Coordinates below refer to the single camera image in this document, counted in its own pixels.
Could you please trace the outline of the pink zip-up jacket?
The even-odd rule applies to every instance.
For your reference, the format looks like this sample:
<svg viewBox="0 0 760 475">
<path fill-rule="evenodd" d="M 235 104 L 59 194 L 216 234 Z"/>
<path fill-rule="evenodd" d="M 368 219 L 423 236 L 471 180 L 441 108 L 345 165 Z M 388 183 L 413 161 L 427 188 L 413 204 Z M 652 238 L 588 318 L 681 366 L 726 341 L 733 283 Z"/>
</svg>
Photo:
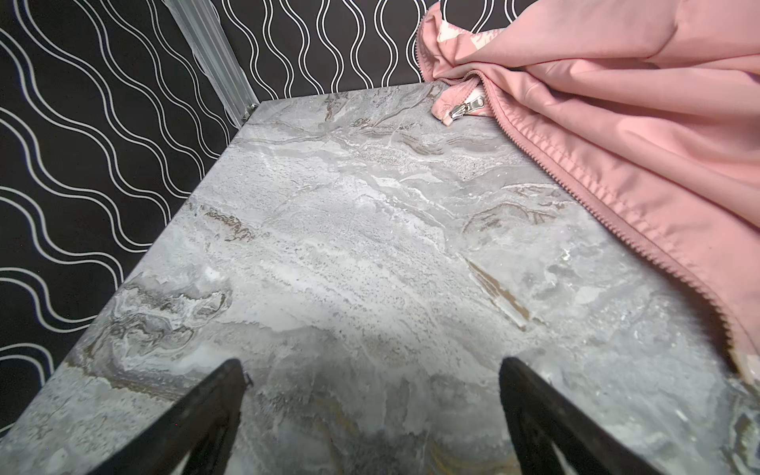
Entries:
<svg viewBox="0 0 760 475">
<path fill-rule="evenodd" d="M 445 124 L 506 135 L 642 257 L 718 312 L 759 377 L 759 5 L 538 1 L 472 33 L 429 8 L 423 78 Z"/>
</svg>

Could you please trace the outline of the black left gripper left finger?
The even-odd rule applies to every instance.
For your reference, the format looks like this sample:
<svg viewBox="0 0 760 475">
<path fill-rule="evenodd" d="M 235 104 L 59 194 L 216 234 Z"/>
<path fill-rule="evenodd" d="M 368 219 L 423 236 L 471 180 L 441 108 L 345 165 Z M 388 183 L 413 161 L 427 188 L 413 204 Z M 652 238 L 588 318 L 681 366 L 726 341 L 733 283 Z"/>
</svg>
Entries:
<svg viewBox="0 0 760 475">
<path fill-rule="evenodd" d="M 237 358 L 226 360 L 93 474 L 226 472 L 249 388 Z"/>
</svg>

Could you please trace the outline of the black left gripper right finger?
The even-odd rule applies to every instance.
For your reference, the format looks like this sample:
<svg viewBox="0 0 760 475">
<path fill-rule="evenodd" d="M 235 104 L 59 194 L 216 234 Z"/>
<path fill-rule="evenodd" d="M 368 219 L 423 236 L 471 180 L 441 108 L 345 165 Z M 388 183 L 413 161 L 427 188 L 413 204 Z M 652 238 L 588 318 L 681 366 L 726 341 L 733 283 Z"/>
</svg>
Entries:
<svg viewBox="0 0 760 475">
<path fill-rule="evenodd" d="M 500 398 L 524 474 L 657 474 L 522 360 L 503 359 Z"/>
</svg>

